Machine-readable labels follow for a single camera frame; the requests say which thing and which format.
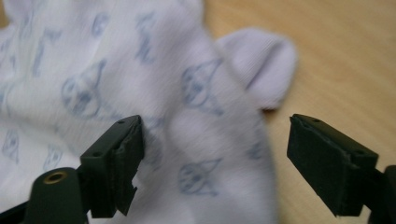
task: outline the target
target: light brown wooden surface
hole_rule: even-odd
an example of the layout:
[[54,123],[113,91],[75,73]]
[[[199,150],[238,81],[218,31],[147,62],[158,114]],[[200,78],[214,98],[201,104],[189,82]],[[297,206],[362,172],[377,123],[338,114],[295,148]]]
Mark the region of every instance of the light brown wooden surface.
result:
[[214,37],[256,26],[288,36],[299,66],[280,109],[266,112],[277,170],[280,223],[367,223],[336,218],[289,159],[289,116],[322,119],[396,164],[396,1],[206,1]]

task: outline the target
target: wooden table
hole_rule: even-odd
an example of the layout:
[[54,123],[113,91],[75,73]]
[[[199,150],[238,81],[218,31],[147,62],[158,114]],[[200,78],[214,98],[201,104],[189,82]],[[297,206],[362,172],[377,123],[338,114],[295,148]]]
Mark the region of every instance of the wooden table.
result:
[[332,215],[286,157],[289,116],[322,119],[396,164],[396,1],[212,0],[205,22],[214,37],[256,26],[288,36],[299,51],[290,92],[264,112],[276,161],[282,224],[367,223]]

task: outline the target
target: cloth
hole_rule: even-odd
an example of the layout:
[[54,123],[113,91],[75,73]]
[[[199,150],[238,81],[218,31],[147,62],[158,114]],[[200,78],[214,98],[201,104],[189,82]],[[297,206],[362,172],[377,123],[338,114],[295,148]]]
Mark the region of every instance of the cloth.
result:
[[214,41],[198,0],[4,4],[0,211],[140,115],[146,155],[128,217],[91,223],[277,223],[259,108],[277,108],[290,84],[286,37],[248,28]]

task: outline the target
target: table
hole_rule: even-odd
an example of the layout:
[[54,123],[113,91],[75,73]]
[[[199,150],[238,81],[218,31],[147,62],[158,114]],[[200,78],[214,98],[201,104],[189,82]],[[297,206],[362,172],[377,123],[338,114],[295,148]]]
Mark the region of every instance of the table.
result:
[[334,217],[286,157],[289,117],[322,119],[396,164],[396,2],[391,0],[206,1],[217,38],[255,26],[288,36],[299,66],[284,104],[264,111],[276,162],[281,224],[367,223]]

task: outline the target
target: fabric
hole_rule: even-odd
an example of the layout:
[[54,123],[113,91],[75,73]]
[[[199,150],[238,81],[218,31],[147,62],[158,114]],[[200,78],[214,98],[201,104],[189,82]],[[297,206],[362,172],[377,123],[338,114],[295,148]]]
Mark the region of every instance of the fabric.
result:
[[277,223],[259,108],[277,108],[296,53],[249,28],[214,41],[198,0],[4,1],[0,211],[141,115],[146,156],[128,217],[91,223]]

